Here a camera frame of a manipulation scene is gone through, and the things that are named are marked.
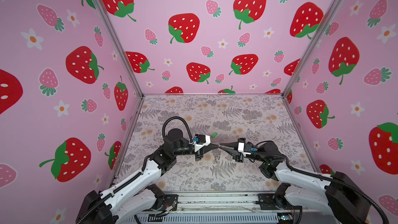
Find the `strawberry print wallpaper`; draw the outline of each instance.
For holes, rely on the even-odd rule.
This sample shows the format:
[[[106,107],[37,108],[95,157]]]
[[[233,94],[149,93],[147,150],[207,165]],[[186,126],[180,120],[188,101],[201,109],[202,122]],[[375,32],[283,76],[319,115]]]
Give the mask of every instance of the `strawberry print wallpaper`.
[[[138,97],[91,0],[0,9],[1,223],[74,223],[107,188]]]
[[[331,1],[102,0],[144,93],[283,91]]]
[[[345,0],[292,91],[320,169],[347,174],[398,223],[398,2]],[[367,223],[381,224],[371,208]]]

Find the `pink wall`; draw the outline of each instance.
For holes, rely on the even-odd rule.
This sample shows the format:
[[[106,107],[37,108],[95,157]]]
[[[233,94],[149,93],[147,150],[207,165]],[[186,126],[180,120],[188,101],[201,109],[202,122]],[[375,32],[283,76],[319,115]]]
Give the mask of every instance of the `pink wall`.
[[[111,170],[104,153],[123,141],[121,119],[128,127],[138,98],[120,60],[113,59],[114,47],[98,13],[86,0],[83,4],[0,1],[1,223],[74,223],[83,197],[106,188]],[[96,26],[101,36],[94,35]],[[99,68],[97,79],[91,52],[104,68]],[[44,81],[39,78],[42,72]],[[128,92],[122,111],[114,97],[120,76]],[[109,85],[109,100],[103,83]],[[85,99],[95,102],[88,101],[87,112],[81,106]],[[104,115],[109,116],[105,124]],[[103,148],[98,152],[100,133],[105,141],[99,142]]]
[[[180,87],[185,93],[216,93],[223,89],[230,90],[231,86],[232,91],[237,93],[265,93],[272,89],[283,91],[286,87],[290,79],[286,73],[293,71],[297,64],[295,61],[301,57],[309,42],[307,36],[294,36],[303,28],[301,25],[310,24],[312,27],[319,23],[323,15],[321,11],[326,12],[331,0],[103,2],[123,48],[130,52],[132,67],[137,72],[135,76],[144,93],[164,93],[172,87]],[[242,9],[249,9],[249,15],[240,13]],[[241,29],[238,28],[240,20],[248,22],[242,22]],[[231,62],[239,65],[245,57],[249,60],[248,65],[243,62],[242,68],[235,67],[241,75],[236,74]],[[276,82],[275,87],[271,87],[273,82]]]
[[[398,3],[378,2],[345,0],[332,21],[331,31],[323,36],[301,73],[300,82],[293,87],[290,107],[298,114],[296,118],[315,158],[323,165],[321,169],[328,165],[334,172],[347,174],[381,204],[390,223],[397,223],[398,213],[391,207],[396,208],[398,198],[398,37],[397,28],[394,29]],[[378,23],[370,28],[368,22]],[[316,58],[320,61],[318,69],[313,65]],[[342,61],[346,68],[338,69]],[[343,82],[339,85],[341,72]],[[326,125],[317,117],[320,111],[325,112],[321,105],[327,105],[329,117],[335,116],[327,119]],[[375,214],[371,215],[371,222],[381,223],[374,209],[371,213]]]

